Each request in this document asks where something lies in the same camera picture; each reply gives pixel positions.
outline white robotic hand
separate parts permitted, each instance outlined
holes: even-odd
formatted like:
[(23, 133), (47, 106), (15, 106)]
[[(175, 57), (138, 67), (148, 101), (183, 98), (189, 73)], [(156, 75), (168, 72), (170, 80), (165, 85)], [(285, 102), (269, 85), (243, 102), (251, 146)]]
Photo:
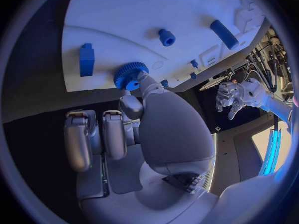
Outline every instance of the white robotic hand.
[(228, 119), (232, 120), (244, 105), (262, 107), (268, 111), (266, 102), (270, 95), (271, 93), (266, 91), (265, 87), (254, 78), (248, 78), (247, 81), (240, 84), (223, 82), (219, 85), (217, 92), (216, 108), (221, 112), (223, 106), (232, 105), (228, 114)]

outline white board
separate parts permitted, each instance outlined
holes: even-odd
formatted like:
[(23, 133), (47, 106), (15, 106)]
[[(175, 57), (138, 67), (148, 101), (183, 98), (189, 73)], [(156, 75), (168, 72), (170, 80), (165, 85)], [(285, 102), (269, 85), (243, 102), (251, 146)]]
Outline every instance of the white board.
[[(157, 81), (168, 79), (170, 87), (181, 84), (194, 72), (191, 60), (198, 62), (198, 74), (251, 43), (259, 27), (253, 26), (250, 35), (236, 27), (236, 13), (246, 9), (241, 1), (71, 0), (62, 37), (67, 91), (115, 88), (115, 72), (132, 61), (145, 63)], [(245, 43), (228, 50), (209, 28), (216, 19)], [(170, 47), (159, 40), (162, 28), (176, 37)], [(79, 72), (79, 50), (84, 43), (91, 43), (95, 51), (90, 77), (80, 77)]]

